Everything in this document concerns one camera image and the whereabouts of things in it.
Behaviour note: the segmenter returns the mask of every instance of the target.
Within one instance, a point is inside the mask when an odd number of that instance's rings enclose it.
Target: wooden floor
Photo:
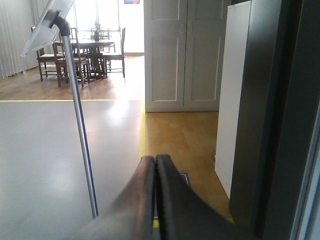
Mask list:
[[[228,197],[214,171],[218,112],[145,114],[147,155],[170,154],[192,189],[225,218],[231,218]]]
[[[143,100],[145,98],[144,57],[126,56],[124,80],[122,73],[79,85],[81,99]],[[1,100],[72,100],[69,83],[58,87],[56,76],[40,81],[39,69],[33,68],[15,76],[0,79]]]
[[[84,100],[144,100],[144,57],[125,58],[126,79],[121,73],[93,81],[80,88]],[[2,100],[71,100],[69,84],[57,79],[40,81],[38,68],[0,79]],[[145,153],[170,154],[180,172],[189,175],[192,189],[226,218],[229,200],[214,171],[217,112],[170,112],[145,114]]]

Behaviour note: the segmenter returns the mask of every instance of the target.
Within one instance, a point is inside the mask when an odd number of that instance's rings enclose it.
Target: white door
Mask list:
[[[182,108],[187,0],[144,0],[145,108]]]
[[[184,107],[219,110],[227,6],[230,0],[189,0]]]

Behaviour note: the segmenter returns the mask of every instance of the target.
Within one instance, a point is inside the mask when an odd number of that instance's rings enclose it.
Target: curtain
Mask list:
[[[30,1],[0,0],[0,79],[38,65],[35,52],[20,56],[32,26]]]

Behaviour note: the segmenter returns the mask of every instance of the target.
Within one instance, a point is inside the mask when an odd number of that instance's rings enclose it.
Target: window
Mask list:
[[[80,32],[90,31],[95,21],[102,28],[118,31],[119,3],[118,0],[75,0],[66,19],[70,27],[77,27]]]

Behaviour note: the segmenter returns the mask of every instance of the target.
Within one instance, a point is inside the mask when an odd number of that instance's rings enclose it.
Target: yellow floor line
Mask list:
[[[232,217],[228,217],[227,220],[233,224],[235,224],[234,219]]]
[[[140,126],[140,150],[139,159],[146,155],[146,111],[145,101],[141,101],[141,126]]]
[[[153,227],[154,228],[159,228],[159,220],[158,219],[154,219],[153,220]]]
[[[15,102],[72,102],[72,99],[65,100],[0,100],[0,103],[15,103]],[[81,102],[94,101],[141,101],[141,99],[82,99]]]

